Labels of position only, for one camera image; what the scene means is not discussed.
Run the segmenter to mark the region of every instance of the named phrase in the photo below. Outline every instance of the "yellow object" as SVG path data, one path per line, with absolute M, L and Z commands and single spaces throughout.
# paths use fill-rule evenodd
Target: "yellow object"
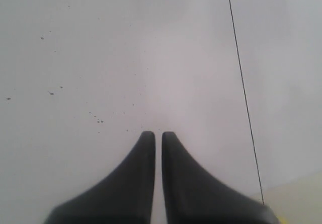
M 280 224 L 288 224 L 284 218 L 279 217 L 278 220 L 280 221 Z

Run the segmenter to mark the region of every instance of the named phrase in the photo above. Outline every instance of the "thin black line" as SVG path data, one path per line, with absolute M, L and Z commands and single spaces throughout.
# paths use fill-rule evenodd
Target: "thin black line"
M 236 29 L 235 29 L 235 23 L 233 21 L 233 15 L 232 15 L 232 9 L 231 9 L 231 1 L 230 0 L 229 0 L 229 7 L 230 7 L 231 20 L 232 20 L 233 34 L 235 36 L 235 43 L 236 43 L 236 49 L 237 49 L 237 56 L 238 56 L 238 62 L 239 62 L 241 82 L 243 84 L 243 90 L 244 90 L 244 96 L 245 96 L 245 103 L 246 103 L 246 109 L 247 109 L 247 115 L 248 115 L 248 123 L 250 125 L 250 130 L 251 130 L 251 136 L 252 136 L 252 143 L 253 143 L 253 149 L 254 149 L 254 155 L 255 155 L 255 161 L 256 161 L 256 168 L 257 168 L 258 180 L 260 182 L 262 202 L 264 204 L 264 196 L 263 196 L 263 190 L 262 190 L 262 181 L 261 181 L 261 176 L 260 176 L 260 170 L 258 168 L 258 161 L 257 161 L 256 148 L 255 148 L 255 144 L 254 144 L 254 136 L 253 136 L 253 130 L 252 130 L 252 124 L 251 124 L 251 117 L 250 117 L 250 112 L 249 112 L 249 109 L 248 109 L 248 102 L 247 102 L 247 97 L 246 97 L 244 77 L 243 77 L 243 71 L 241 69 L 242 68 L 241 67 L 242 65 L 240 63 L 239 49 L 238 49 L 237 37 L 236 37 Z

